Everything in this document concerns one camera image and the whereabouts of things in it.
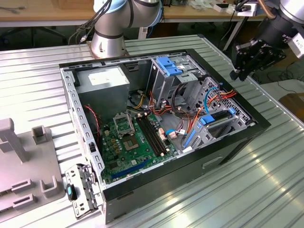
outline metal table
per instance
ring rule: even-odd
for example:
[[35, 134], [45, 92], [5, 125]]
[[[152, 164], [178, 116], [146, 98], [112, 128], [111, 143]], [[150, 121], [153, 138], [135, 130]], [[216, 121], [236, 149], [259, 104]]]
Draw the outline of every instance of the metal table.
[[[272, 126], [235, 159], [115, 222], [101, 225], [100, 212], [77, 221], [67, 195], [3, 222], [0, 227], [303, 227], [303, 124], [272, 101], [253, 80], [231, 81], [230, 60], [204, 38], [183, 36], [131, 40], [130, 54], [194, 48]], [[52, 129], [63, 178], [83, 162], [69, 117], [59, 63], [92, 59], [87, 45], [1, 53], [0, 118], [16, 133], [43, 124]]]

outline expansion slot bracket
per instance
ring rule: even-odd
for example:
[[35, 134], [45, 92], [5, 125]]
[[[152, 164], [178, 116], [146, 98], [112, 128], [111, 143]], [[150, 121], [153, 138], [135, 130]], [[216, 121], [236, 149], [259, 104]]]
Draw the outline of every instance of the expansion slot bracket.
[[81, 219], [102, 207], [104, 200], [89, 165], [77, 164], [66, 172], [68, 198], [72, 201], [75, 217]]

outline white label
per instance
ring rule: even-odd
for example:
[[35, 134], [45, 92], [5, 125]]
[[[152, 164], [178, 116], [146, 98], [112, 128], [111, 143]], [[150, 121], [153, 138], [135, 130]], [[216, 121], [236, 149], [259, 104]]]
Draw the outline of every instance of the white label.
[[181, 130], [180, 130], [180, 133], [181, 133], [181, 134], [185, 134], [185, 132], [186, 132], [186, 131], [185, 131], [184, 129], [181, 129]]
[[93, 73], [89, 75], [89, 79], [93, 86], [123, 80], [124, 77], [118, 68], [106, 69], [103, 72]]
[[301, 51], [301, 53], [304, 52], [304, 39], [301, 36], [300, 33], [298, 33], [295, 37], [294, 37], [294, 44], [298, 47], [298, 49]]
[[191, 151], [192, 150], [192, 147], [191, 146], [188, 146], [185, 150], [183, 150], [182, 152], [185, 153], [185, 152], [188, 152], [188, 151]]

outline yellow wire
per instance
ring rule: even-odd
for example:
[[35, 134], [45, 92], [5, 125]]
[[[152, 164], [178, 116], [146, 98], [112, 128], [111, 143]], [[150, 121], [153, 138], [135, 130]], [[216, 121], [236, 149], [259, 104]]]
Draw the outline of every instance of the yellow wire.
[[140, 103], [136, 107], [134, 107], [135, 109], [138, 109], [138, 108], [140, 108], [142, 106], [142, 104], [143, 104], [143, 97], [144, 97], [144, 94], [142, 95]]
[[231, 90], [230, 92], [228, 92], [228, 93], [220, 93], [221, 95], [227, 95], [227, 94], [230, 94], [230, 93], [232, 93], [233, 92], [233, 90]]

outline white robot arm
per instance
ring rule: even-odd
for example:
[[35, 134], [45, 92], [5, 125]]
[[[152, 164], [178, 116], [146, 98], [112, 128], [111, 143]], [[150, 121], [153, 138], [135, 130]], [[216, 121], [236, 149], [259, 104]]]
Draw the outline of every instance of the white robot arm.
[[[244, 5], [243, 0], [236, 6]], [[232, 49], [233, 80], [246, 77], [256, 70], [264, 70], [283, 60], [283, 50], [290, 47], [298, 58], [304, 56], [304, 0], [280, 0], [278, 9], [270, 11], [264, 0], [258, 0], [267, 18], [260, 24], [257, 35], [245, 44], [235, 44]]]
[[108, 10], [96, 22], [91, 43], [97, 58], [125, 55], [123, 29], [154, 26], [162, 16], [160, 0], [95, 0], [94, 11], [104, 6]]

